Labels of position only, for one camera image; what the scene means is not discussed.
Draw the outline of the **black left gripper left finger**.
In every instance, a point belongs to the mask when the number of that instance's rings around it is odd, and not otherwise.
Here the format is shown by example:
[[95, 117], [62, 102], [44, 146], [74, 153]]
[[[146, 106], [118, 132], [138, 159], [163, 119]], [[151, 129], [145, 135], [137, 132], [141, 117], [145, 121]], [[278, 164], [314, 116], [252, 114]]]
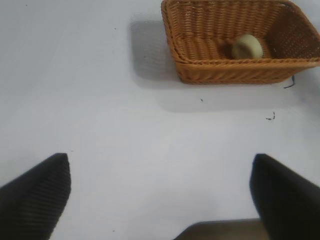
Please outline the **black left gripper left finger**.
[[0, 238], [50, 239], [70, 193], [68, 155], [55, 153], [0, 188]]

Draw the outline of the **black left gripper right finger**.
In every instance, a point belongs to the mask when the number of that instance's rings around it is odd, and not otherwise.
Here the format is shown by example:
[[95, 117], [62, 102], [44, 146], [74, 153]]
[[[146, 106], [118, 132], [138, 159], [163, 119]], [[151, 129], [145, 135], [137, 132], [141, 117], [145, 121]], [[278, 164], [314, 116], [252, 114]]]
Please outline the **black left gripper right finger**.
[[249, 188], [271, 240], [320, 238], [320, 188], [267, 154], [252, 163]]

